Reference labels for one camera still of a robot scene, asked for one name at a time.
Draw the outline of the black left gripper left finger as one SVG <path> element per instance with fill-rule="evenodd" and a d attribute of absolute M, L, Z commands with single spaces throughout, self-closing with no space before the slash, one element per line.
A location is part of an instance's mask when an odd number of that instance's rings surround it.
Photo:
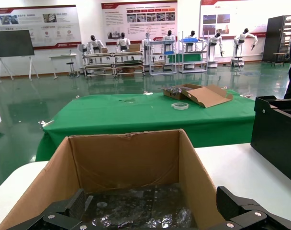
<path fill-rule="evenodd" d="M 86 194 L 79 189 L 66 200 L 53 202 L 41 214 L 11 227 L 11 230 L 102 230 L 82 220 Z"/>

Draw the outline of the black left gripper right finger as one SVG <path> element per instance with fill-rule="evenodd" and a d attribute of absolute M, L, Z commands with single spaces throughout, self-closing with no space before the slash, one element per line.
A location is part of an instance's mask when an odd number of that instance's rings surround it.
<path fill-rule="evenodd" d="M 235 196 L 226 187 L 217 187 L 216 204 L 225 222 L 211 230 L 291 230 L 291 221 L 274 215 L 253 199 Z"/>

